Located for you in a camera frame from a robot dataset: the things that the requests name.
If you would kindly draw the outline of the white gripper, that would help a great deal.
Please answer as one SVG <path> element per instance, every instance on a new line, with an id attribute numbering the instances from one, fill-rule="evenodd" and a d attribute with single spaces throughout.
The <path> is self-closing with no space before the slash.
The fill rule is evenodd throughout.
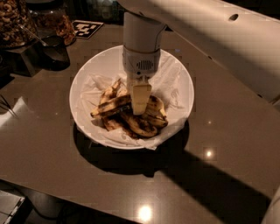
<path id="1" fill-rule="evenodd" d="M 135 52 L 124 47 L 122 64 L 127 74 L 127 87 L 130 88 L 133 114 L 142 115 L 151 95 L 149 79 L 158 70 L 160 50 L 155 52 Z"/>

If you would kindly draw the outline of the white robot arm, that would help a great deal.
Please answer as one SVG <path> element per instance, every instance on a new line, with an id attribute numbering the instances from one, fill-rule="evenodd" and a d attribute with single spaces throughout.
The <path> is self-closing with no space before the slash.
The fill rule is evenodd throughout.
<path id="1" fill-rule="evenodd" d="M 156 68 L 137 68 L 159 60 L 160 35 L 171 28 L 182 39 L 280 109 L 280 21 L 221 0 L 117 0 L 124 13 L 123 64 L 138 114 L 144 102 L 137 79 Z"/>

